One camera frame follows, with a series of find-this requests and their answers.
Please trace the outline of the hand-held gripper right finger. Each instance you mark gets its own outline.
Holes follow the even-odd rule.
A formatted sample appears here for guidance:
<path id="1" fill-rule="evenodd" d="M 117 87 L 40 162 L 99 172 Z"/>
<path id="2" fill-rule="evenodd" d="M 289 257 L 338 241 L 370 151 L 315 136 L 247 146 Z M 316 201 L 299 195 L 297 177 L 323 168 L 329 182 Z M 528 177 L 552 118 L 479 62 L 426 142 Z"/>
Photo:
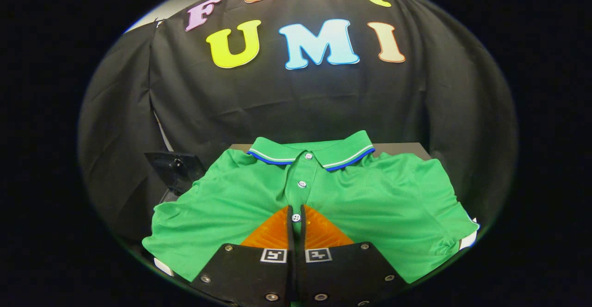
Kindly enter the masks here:
<path id="1" fill-rule="evenodd" d="M 408 288 L 372 242 L 354 242 L 310 206 L 301 214 L 296 296 L 304 307 L 376 307 Z"/>

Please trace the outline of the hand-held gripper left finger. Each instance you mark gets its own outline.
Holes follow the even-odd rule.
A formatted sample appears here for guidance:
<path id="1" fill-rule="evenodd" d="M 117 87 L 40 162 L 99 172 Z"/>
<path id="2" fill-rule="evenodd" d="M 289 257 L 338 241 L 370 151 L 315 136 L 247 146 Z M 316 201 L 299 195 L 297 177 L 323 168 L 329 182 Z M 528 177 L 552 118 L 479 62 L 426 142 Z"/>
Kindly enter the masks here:
<path id="1" fill-rule="evenodd" d="M 286 206 L 239 244 L 224 243 L 191 282 L 222 304 L 289 307 L 296 294 L 293 208 Z"/>

